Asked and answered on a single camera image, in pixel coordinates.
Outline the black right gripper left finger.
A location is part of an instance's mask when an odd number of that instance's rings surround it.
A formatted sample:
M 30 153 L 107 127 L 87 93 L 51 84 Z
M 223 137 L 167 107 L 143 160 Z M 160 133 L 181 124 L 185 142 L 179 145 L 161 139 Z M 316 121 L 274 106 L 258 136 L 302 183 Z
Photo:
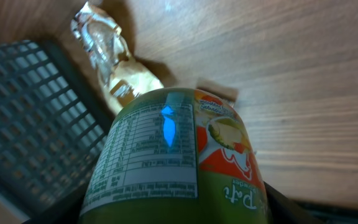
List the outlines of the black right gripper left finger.
M 84 201 L 88 184 L 83 184 L 68 194 L 40 215 L 23 224 L 76 224 L 80 218 L 81 206 Z

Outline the green lid jar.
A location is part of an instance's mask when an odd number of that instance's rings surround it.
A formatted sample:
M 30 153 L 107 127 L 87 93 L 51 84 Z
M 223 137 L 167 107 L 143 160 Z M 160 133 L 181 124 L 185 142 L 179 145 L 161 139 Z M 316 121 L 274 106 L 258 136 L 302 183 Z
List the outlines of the green lid jar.
M 80 223 L 272 223 L 241 117 L 191 88 L 148 92 L 114 120 Z

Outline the snack packet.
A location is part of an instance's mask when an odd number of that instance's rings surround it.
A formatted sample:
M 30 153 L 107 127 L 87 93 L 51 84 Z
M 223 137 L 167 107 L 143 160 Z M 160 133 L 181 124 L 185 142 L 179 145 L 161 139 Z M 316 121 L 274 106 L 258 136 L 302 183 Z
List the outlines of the snack packet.
M 70 26 L 96 70 L 104 100 L 114 114 L 138 96 L 164 87 L 133 57 L 121 27 L 104 10 L 86 2 Z

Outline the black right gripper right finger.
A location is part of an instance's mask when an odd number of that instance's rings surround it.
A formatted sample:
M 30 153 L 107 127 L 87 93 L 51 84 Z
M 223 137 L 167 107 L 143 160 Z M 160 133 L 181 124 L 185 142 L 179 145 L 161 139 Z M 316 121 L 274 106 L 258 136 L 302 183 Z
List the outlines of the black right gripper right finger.
M 317 218 L 310 215 L 294 201 L 290 200 L 268 183 L 264 182 L 268 206 L 274 224 L 320 224 Z

